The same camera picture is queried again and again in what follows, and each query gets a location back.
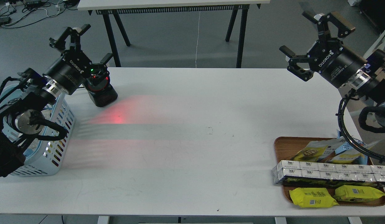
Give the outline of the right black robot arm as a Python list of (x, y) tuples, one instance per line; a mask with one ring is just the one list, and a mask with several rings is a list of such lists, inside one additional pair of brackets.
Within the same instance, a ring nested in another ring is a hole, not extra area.
[(336, 114), (342, 136), (354, 149), (368, 157), (385, 162), (385, 155), (358, 144), (346, 129), (344, 111), (350, 100), (362, 100), (366, 106), (360, 111), (358, 122), (362, 129), (372, 133), (385, 133), (385, 52), (377, 49), (367, 58), (356, 54), (343, 44), (355, 27), (338, 12), (302, 15), (316, 24), (318, 40), (305, 55), (296, 55), (286, 46), (279, 49), (286, 55), (287, 70), (303, 81), (315, 72), (334, 87), (349, 86)]

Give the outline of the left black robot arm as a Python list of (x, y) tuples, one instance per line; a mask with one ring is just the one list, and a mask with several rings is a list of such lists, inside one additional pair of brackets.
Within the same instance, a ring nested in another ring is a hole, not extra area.
[(67, 27), (58, 39), (49, 39), (60, 57), (43, 74), (32, 68), (8, 77), (0, 86), (0, 177), (56, 174), (66, 153), (76, 118), (65, 95), (80, 86), (97, 107), (114, 102), (108, 53), (92, 63), (80, 38), (90, 28)]

